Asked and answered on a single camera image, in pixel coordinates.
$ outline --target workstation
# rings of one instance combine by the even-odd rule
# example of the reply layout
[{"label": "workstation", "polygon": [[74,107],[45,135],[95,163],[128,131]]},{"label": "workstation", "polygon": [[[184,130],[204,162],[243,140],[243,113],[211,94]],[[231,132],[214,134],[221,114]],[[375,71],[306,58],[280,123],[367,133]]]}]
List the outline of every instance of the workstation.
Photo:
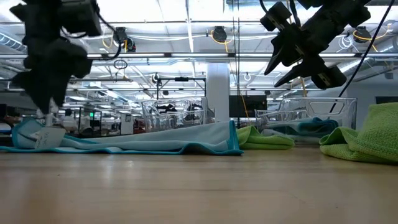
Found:
[{"label": "workstation", "polygon": [[1,223],[396,222],[395,1],[0,6]]}]

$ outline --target green towel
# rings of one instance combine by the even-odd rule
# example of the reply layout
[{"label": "green towel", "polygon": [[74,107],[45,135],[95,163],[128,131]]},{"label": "green towel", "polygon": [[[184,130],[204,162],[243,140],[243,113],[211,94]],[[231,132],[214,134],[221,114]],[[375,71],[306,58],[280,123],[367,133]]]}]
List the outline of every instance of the green towel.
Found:
[{"label": "green towel", "polygon": [[291,149],[294,140],[285,136],[263,136],[254,126],[238,129],[240,149]]},{"label": "green towel", "polygon": [[398,162],[398,103],[371,105],[361,131],[339,127],[319,143],[322,153],[340,159]]}]

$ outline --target blue cloth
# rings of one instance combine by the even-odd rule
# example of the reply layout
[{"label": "blue cloth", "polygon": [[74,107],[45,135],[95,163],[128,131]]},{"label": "blue cloth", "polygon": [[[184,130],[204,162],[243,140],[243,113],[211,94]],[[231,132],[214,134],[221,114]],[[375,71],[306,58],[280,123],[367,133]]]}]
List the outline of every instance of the blue cloth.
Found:
[{"label": "blue cloth", "polygon": [[173,129],[156,133],[133,134],[107,138],[78,139],[64,136],[60,147],[34,149],[35,139],[30,135],[43,125],[35,120],[24,121],[12,130],[15,147],[0,147],[7,152],[57,152],[109,154],[210,154],[238,156],[238,137],[233,121]]},{"label": "blue cloth", "polygon": [[333,132],[338,122],[332,119],[322,121],[320,118],[295,120],[270,124],[267,128],[293,136],[311,136],[322,138]]}]

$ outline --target ceiling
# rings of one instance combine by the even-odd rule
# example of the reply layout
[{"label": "ceiling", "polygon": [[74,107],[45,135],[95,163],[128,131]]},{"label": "ceiling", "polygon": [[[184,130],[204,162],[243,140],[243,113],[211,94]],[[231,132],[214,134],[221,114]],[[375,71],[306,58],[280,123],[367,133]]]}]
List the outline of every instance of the ceiling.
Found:
[{"label": "ceiling", "polygon": [[[22,1],[18,0],[0,0],[0,8],[8,9]],[[200,52],[200,53],[225,53],[235,52],[235,48],[239,48],[240,52],[247,53],[271,53],[273,46],[272,38],[275,32],[268,32],[260,24],[259,20],[264,16],[257,0],[241,0],[239,2],[239,11],[237,9],[237,0],[233,0],[234,10],[232,10],[232,0],[98,0],[101,9],[101,15],[112,26],[126,27],[126,32],[134,40],[137,47],[137,53],[156,53],[156,52]],[[270,8],[275,1],[265,1],[266,7]],[[389,1],[371,1],[368,9],[371,18],[366,21],[363,26],[367,30],[374,30],[382,18]],[[304,23],[311,17],[317,9],[311,8],[305,10],[302,6],[297,5],[298,15]],[[398,17],[398,6],[393,6],[387,21],[391,25],[387,28],[384,26],[381,34],[385,34],[375,43],[375,46],[382,45],[384,42],[391,41],[398,31],[395,23]],[[209,33],[214,26],[223,26],[228,35],[228,39],[232,40],[238,28],[240,32],[240,41],[231,41],[228,45],[218,44],[212,40]],[[111,32],[103,24],[103,34],[101,37],[83,38],[72,41],[78,45],[84,46],[89,54],[98,54],[105,52],[115,52],[117,47],[111,40]],[[352,27],[346,27],[346,31],[352,33]],[[21,42],[24,37],[24,25],[12,15],[9,11],[0,12],[0,34],[6,35],[17,42]],[[347,52],[364,52],[367,44],[351,43],[352,36],[345,38],[343,35],[335,38],[325,51],[327,53],[347,53]],[[1,44],[0,54],[21,54],[20,51],[14,50],[7,45]],[[107,65],[95,62],[91,73],[85,78],[92,81],[77,82],[69,86],[69,88],[153,88],[152,83],[154,74],[158,74],[162,78],[173,77],[197,77],[206,78],[207,64],[214,62],[210,59],[197,58],[125,58],[129,62],[129,66],[125,70],[118,73],[118,82],[114,79],[118,71],[112,66],[112,62]],[[357,58],[346,58],[344,60],[325,59],[327,66],[347,63],[355,61]],[[267,66],[269,58],[242,58],[240,62],[240,85],[241,88],[273,88],[273,85],[287,73],[291,67],[279,65],[274,72],[268,76],[264,76],[264,70]],[[230,64],[230,80],[231,87],[236,86],[236,65],[233,58],[224,60]],[[22,60],[17,59],[1,59],[2,69],[0,69],[0,77],[3,79],[11,78],[15,72],[11,67],[17,69],[22,68]],[[382,66],[374,66],[373,70],[382,70]],[[121,80],[127,77],[128,82]],[[195,82],[170,82],[167,84],[169,88],[197,88],[195,91],[175,91],[169,96],[160,95],[163,98],[202,95],[203,91],[199,89],[200,84]],[[292,87],[297,85],[297,81],[289,84]],[[273,98],[278,98],[281,94],[285,94],[284,90],[271,91]],[[68,92],[69,95],[78,95],[90,98],[95,101],[103,101],[103,98],[97,98],[95,91],[83,91],[81,93]],[[155,91],[115,91],[115,94],[124,99],[139,102],[151,99],[151,95],[155,95]],[[244,94],[258,95],[264,94],[264,91],[247,91]]]}]

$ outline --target table surface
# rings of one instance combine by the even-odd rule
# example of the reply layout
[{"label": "table surface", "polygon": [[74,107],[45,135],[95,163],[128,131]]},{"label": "table surface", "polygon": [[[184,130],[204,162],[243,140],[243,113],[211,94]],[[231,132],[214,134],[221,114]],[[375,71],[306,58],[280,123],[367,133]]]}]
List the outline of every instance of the table surface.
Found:
[{"label": "table surface", "polygon": [[319,149],[239,157],[0,153],[0,223],[397,223],[398,167]]}]

